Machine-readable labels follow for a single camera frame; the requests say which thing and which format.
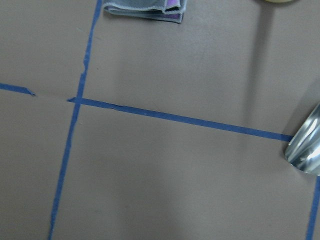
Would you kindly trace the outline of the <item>metal scoop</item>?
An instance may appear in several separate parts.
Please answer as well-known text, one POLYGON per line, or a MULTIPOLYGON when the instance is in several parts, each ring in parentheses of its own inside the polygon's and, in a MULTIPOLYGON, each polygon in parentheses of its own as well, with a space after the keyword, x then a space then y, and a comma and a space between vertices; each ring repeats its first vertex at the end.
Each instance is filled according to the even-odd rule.
POLYGON ((284 151, 284 158, 298 170, 320 175, 320 105, 317 104, 284 151))

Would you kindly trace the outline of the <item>wooden mug tree stand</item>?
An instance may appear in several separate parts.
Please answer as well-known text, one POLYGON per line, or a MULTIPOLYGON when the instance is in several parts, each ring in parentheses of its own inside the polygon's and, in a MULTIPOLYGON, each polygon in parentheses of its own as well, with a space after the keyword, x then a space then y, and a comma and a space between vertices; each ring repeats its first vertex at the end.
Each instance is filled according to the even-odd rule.
POLYGON ((274 3, 274 4, 286 4, 286 3, 293 2, 295 0, 263 0, 263 1, 268 3, 274 3))

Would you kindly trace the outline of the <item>grey folded cloth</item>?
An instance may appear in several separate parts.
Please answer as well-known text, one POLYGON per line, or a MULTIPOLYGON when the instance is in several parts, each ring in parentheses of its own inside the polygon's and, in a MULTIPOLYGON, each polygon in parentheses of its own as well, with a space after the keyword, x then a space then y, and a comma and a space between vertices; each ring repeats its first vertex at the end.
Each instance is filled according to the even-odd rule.
POLYGON ((105 0, 103 9, 113 15, 180 24, 186 0, 105 0))

